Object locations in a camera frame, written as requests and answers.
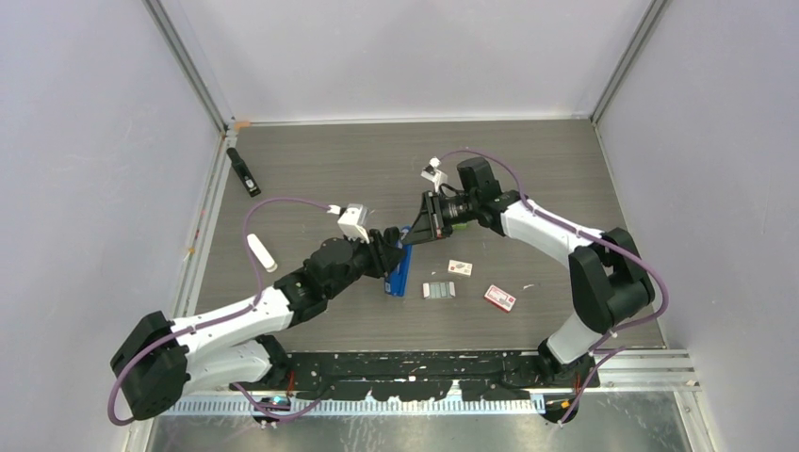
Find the white panel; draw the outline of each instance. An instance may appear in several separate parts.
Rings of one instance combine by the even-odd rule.
[[[795,0],[672,2],[600,124],[725,451],[799,444],[797,42]]]
[[[165,3],[238,119],[327,121],[587,116],[649,2]]]
[[[0,23],[0,450],[122,450],[108,362],[174,303],[219,136],[140,1]]]

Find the purple cable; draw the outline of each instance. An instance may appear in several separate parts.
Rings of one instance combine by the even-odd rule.
[[[591,240],[592,242],[596,243],[599,246],[605,247],[608,250],[611,250],[611,251],[613,251],[613,252],[615,252],[617,254],[621,254],[622,256],[624,256],[627,259],[629,259],[630,261],[632,261],[635,265],[643,268],[644,271],[646,271],[647,273],[649,273],[652,276],[652,279],[655,280],[655,283],[658,285],[658,288],[660,289],[660,294],[661,294],[661,299],[662,299],[662,302],[660,304],[660,308],[657,311],[655,311],[654,313],[652,313],[650,315],[647,315],[646,317],[639,318],[638,320],[631,320],[631,321],[629,321],[627,323],[623,323],[621,325],[618,325],[616,327],[615,331],[626,330],[627,328],[632,328],[632,327],[635,327],[637,325],[641,325],[643,323],[650,322],[650,321],[655,320],[656,318],[660,317],[661,315],[663,315],[663,313],[666,312],[666,309],[668,309],[668,307],[669,307],[669,291],[668,291],[668,288],[666,288],[666,283],[663,281],[663,278],[655,270],[655,268],[653,268],[652,266],[650,266],[649,264],[647,264],[646,262],[641,260],[640,257],[636,256],[632,252],[630,252],[628,250],[625,250],[625,249],[619,247],[616,244],[613,244],[613,243],[611,243],[611,242],[609,242],[609,241],[607,241],[607,240],[605,240],[605,239],[603,239],[601,237],[597,237],[597,236],[588,234],[585,231],[578,230],[577,228],[575,228],[574,226],[570,225],[569,223],[566,223],[565,221],[563,221],[563,220],[561,220],[559,218],[552,217],[547,212],[542,212],[540,210],[536,210],[535,207],[532,204],[530,204],[530,197],[528,197],[527,194],[525,193],[524,187],[522,186],[522,181],[521,181],[521,179],[519,179],[519,177],[516,174],[516,172],[513,171],[511,169],[511,167],[506,165],[503,161],[499,160],[498,158],[493,157],[492,155],[489,155],[487,153],[481,153],[481,152],[478,152],[478,151],[472,151],[470,149],[461,149],[461,150],[458,150],[458,151],[451,151],[449,153],[445,153],[444,155],[442,155],[440,160],[443,161],[445,158],[449,157],[450,155],[456,154],[456,153],[473,153],[474,155],[479,155],[481,157],[487,158],[487,159],[495,162],[496,164],[500,165],[501,167],[503,167],[505,170],[508,171],[508,173],[511,175],[511,177],[514,178],[514,181],[516,182],[516,186],[518,187],[518,190],[519,190],[519,196],[521,196],[522,200],[524,200],[525,207],[527,207],[527,209],[530,210],[534,215],[537,215],[538,217],[541,217],[541,218],[545,219],[546,221],[548,221],[548,222],[560,227],[561,229],[566,230],[567,232],[569,232],[571,234],[576,234],[576,235],[578,235],[580,237],[583,237],[585,239]],[[604,344],[612,335],[613,335],[612,330],[606,332],[604,335],[602,335],[601,338],[599,338],[598,341],[596,341],[596,343],[594,343],[592,346],[590,346],[588,348],[589,351],[592,351],[592,352],[595,351],[598,347],[600,347],[602,344]],[[585,382],[582,383],[582,387],[579,389],[579,392],[578,392],[577,396],[575,397],[574,402],[572,403],[571,407],[569,407],[569,410],[566,411],[566,414],[564,414],[563,417],[561,418],[561,422],[565,421],[566,418],[568,418],[569,414],[571,414],[571,412],[574,409],[574,407],[578,404],[579,399],[582,397],[582,393],[585,391],[585,388],[588,387],[588,384],[591,383],[591,379],[594,378],[594,374],[596,373],[597,368],[600,365],[602,365],[604,362],[606,362],[610,357],[618,354],[619,352],[623,351],[624,349],[625,349],[625,347],[616,348],[616,349],[608,352],[608,355],[605,356],[605,358],[603,358],[601,361],[599,361],[599,363],[594,367],[594,369],[588,375],[588,378],[585,379]]]
[[[261,296],[263,295],[263,292],[264,292],[264,281],[263,281],[263,277],[261,276],[261,272],[258,270],[258,265],[255,262],[255,254],[253,253],[252,250],[250,250],[250,246],[247,244],[247,233],[248,233],[248,229],[250,227],[250,218],[253,216],[255,211],[260,209],[261,207],[263,207],[264,205],[266,205],[266,204],[268,204],[270,202],[300,202],[300,203],[303,203],[303,204],[313,205],[313,206],[318,207],[318,208],[320,208],[320,209],[322,209],[324,211],[327,211],[328,209],[330,209],[330,205],[329,204],[323,204],[321,202],[310,201],[310,200],[306,200],[306,199],[303,199],[303,198],[291,198],[291,197],[269,198],[269,199],[263,200],[261,202],[258,202],[256,205],[254,205],[250,209],[250,211],[247,212],[247,215],[244,217],[244,225],[241,228],[241,233],[242,233],[242,237],[241,238],[242,238],[243,243],[244,243],[244,250],[247,252],[247,257],[250,259],[250,264],[253,266],[253,271],[255,272],[255,279],[258,282],[258,291],[255,293],[255,298],[253,299],[253,304],[251,304],[250,306],[247,306],[245,308],[242,308],[242,309],[240,309],[238,311],[235,311],[234,313],[230,313],[228,315],[222,316],[220,318],[215,318],[213,320],[206,320],[205,322],[198,323],[194,327],[186,327],[186,328],[183,328],[182,330],[175,331],[175,332],[173,332],[171,334],[167,334],[166,336],[158,339],[157,341],[153,342],[149,346],[143,348],[139,353],[137,353],[136,356],[134,356],[133,359],[130,360],[130,362],[128,364],[126,364],[125,367],[122,368],[122,372],[120,372],[120,375],[117,377],[116,381],[114,381],[114,385],[111,386],[111,394],[108,396],[108,404],[106,406],[106,410],[107,410],[107,413],[108,413],[108,420],[111,421],[111,424],[113,424],[115,426],[122,427],[122,426],[127,426],[127,425],[131,424],[134,421],[133,417],[130,417],[128,419],[120,419],[119,417],[117,417],[117,413],[115,413],[115,411],[114,411],[114,405],[116,404],[116,401],[117,401],[117,395],[119,394],[120,389],[122,388],[122,383],[127,378],[128,374],[130,374],[130,371],[133,369],[133,367],[136,364],[138,364],[145,356],[149,355],[153,350],[155,350],[158,347],[163,346],[164,344],[168,343],[172,339],[176,339],[176,338],[181,337],[181,336],[183,336],[185,334],[188,334],[188,333],[191,333],[191,332],[195,332],[195,331],[199,331],[199,330],[202,330],[202,329],[205,329],[205,328],[208,328],[208,327],[213,327],[214,325],[219,325],[220,323],[224,323],[224,322],[227,322],[229,320],[233,320],[234,318],[239,318],[242,315],[245,315],[246,313],[248,313],[249,311],[254,309],[255,306],[257,306],[257,304],[261,300]]]
[[[313,402],[311,402],[307,407],[303,408],[302,410],[299,410],[298,412],[292,412],[291,414],[275,414],[273,412],[268,412],[266,409],[261,407],[261,404],[257,400],[255,400],[253,396],[247,392],[246,389],[244,389],[244,386],[241,386],[238,383],[233,383],[233,387],[241,391],[241,393],[247,398],[250,404],[253,405],[253,408],[258,410],[261,414],[267,416],[268,418],[278,420],[281,423],[296,421],[297,419],[302,417],[303,414],[306,414],[307,412],[310,412],[311,410],[316,408],[317,405],[322,401],[321,398],[318,398]]]

